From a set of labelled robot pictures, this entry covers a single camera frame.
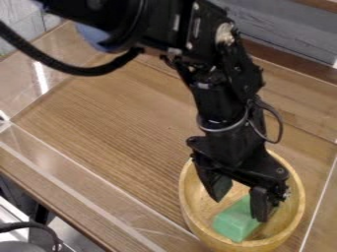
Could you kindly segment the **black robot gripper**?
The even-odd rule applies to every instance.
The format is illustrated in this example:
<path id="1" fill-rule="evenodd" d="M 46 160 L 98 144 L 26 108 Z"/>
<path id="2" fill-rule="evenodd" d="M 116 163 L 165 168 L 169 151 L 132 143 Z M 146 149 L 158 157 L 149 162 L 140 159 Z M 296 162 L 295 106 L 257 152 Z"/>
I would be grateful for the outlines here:
<path id="1" fill-rule="evenodd" d="M 188 139 L 193 162 L 206 191 L 220 202 L 233 182 L 251 190 L 252 218 L 269 220 L 280 201 L 287 200 L 291 173 L 267 150 L 265 140 L 251 126 L 222 133 L 206 132 Z"/>

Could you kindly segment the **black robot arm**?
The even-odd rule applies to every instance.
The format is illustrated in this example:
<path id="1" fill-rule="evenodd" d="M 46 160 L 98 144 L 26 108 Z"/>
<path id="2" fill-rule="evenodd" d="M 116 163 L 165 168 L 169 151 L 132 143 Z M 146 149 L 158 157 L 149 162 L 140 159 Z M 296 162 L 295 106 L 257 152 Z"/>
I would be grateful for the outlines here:
<path id="1" fill-rule="evenodd" d="M 47 67 L 75 75 L 101 76 L 140 54 L 154 54 L 178 72 L 198 108 L 202 135 L 189 138 L 197 173 L 220 201 L 232 184 L 251 189 L 251 213 L 260 222 L 287 200 L 289 171 L 268 153 L 261 99 L 264 70 L 255 64 L 241 32 L 224 7 L 212 0 L 34 0 L 50 14 L 75 23 L 79 33 L 116 59 L 86 68 L 65 63 L 0 21 L 0 38 Z"/>

